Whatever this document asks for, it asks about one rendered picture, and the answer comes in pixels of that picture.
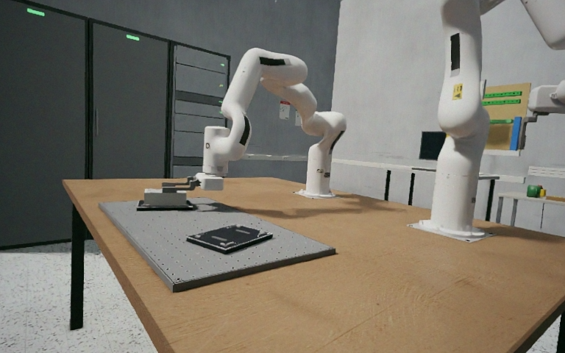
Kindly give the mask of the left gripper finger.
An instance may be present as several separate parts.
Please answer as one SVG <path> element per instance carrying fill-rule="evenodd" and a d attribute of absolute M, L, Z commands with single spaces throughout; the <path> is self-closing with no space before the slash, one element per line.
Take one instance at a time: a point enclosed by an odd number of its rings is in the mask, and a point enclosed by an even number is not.
<path fill-rule="evenodd" d="M 522 126 L 521 126 L 521 132 L 520 132 L 520 136 L 519 136 L 519 140 L 518 140 L 518 145 L 517 145 L 517 149 L 521 149 L 524 150 L 525 149 L 525 141 L 526 141 L 526 135 L 525 135 L 525 131 L 526 131 L 526 126 L 527 123 L 535 123 L 537 122 L 537 118 L 538 116 L 545 116 L 545 115 L 549 115 L 549 113 L 544 113 L 544 112 L 533 112 L 533 117 L 524 117 L 522 119 Z"/>

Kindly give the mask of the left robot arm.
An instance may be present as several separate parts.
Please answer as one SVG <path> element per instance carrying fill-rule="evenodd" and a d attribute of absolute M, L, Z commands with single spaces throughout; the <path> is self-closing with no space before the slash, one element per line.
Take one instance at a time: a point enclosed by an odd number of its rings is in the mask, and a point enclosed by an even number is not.
<path fill-rule="evenodd" d="M 485 236 L 472 226 L 480 162 L 490 128 L 480 96 L 480 17 L 503 1 L 439 0 L 445 76 L 438 124 L 447 137 L 438 157 L 431 219 L 419 222 L 422 229 L 458 238 Z M 552 50 L 565 50 L 565 0 L 520 1 L 545 43 Z"/>

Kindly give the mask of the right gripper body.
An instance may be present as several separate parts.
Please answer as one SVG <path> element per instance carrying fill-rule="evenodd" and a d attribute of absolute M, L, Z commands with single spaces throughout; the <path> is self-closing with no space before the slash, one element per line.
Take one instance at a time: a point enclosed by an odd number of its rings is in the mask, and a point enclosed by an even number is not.
<path fill-rule="evenodd" d="M 206 173 L 198 173 L 196 174 L 197 179 L 200 181 L 199 186 L 202 190 L 223 190 L 224 188 L 224 179 L 221 177 L 225 177 L 224 175 L 212 175 Z"/>

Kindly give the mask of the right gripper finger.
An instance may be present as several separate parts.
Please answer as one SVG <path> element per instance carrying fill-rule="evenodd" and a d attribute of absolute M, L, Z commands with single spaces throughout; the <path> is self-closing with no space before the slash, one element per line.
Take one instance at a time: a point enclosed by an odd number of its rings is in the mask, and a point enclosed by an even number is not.
<path fill-rule="evenodd" d="M 190 185 L 190 180 L 196 180 L 197 177 L 187 177 L 187 182 L 162 182 L 162 187 L 176 187 L 176 185 Z"/>
<path fill-rule="evenodd" d="M 189 190 L 192 191 L 195 189 L 195 187 L 200 186 L 200 181 L 199 179 L 196 180 L 190 180 L 190 187 L 189 188 L 177 188 L 177 187 L 163 187 L 162 189 L 162 193 L 177 193 L 178 190 Z"/>

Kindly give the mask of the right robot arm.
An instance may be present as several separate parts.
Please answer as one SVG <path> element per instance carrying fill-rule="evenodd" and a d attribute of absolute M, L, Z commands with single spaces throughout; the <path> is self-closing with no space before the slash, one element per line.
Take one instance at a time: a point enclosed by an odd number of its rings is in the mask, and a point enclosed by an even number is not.
<path fill-rule="evenodd" d="M 246 111 L 260 82 L 269 92 L 296 108 L 306 134 L 324 136 L 309 149 L 306 190 L 299 191 L 299 194 L 316 198 L 335 197 L 329 192 L 332 154 L 335 144 L 347 129 L 347 120 L 341 113 L 316 112 L 315 97 L 301 84 L 307 76 L 306 64 L 297 57 L 258 48 L 248 50 L 221 106 L 223 116 L 233 121 L 231 132 L 226 127 L 205 127 L 203 172 L 227 174 L 228 161 L 239 160 L 244 155 L 252 134 Z"/>

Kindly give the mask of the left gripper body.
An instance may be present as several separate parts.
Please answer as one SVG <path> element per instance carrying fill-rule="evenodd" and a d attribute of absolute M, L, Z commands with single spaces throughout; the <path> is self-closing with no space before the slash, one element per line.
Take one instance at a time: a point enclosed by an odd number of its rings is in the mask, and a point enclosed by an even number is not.
<path fill-rule="evenodd" d="M 542 85 L 530 92 L 528 109 L 532 113 L 560 113 L 565 114 L 565 104 L 557 96 L 558 85 Z"/>

